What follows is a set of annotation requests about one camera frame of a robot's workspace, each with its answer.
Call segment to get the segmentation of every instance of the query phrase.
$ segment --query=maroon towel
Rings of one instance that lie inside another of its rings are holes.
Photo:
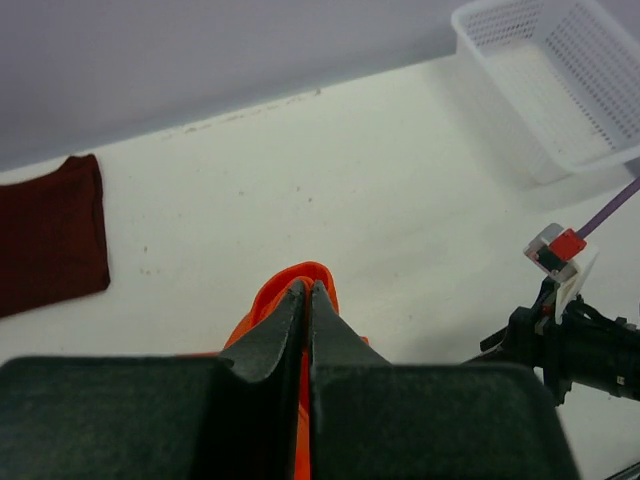
[[[109,286],[102,178],[93,155],[0,186],[0,317]]]

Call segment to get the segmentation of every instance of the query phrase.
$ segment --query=white table surface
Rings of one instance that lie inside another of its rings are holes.
[[[456,100],[449,59],[93,150],[112,283],[0,321],[0,357],[218,350],[258,288],[317,260],[343,318],[393,362],[455,363],[534,300],[521,253],[544,226],[580,227],[630,180],[622,167],[535,186]],[[32,178],[63,158],[0,173]],[[640,195],[590,239],[583,293],[637,320]],[[640,460],[640,404],[574,386],[559,409],[585,479]]]

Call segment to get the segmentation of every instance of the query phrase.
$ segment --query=white wall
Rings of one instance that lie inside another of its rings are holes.
[[[464,0],[3,0],[0,170],[453,52]]]

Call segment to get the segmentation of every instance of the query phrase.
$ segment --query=white plastic basket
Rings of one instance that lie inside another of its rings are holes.
[[[539,182],[640,156],[640,45],[591,0],[481,0],[453,13],[464,88]]]

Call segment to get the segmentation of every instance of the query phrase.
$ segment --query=purple cable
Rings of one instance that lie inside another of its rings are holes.
[[[624,202],[629,200],[634,193],[640,190],[640,177],[636,178],[633,182],[627,185],[613,200],[607,203],[602,210],[594,215],[594,217],[584,224],[580,230],[576,233],[580,238],[587,238],[591,232],[600,226],[613,212],[622,206]]]

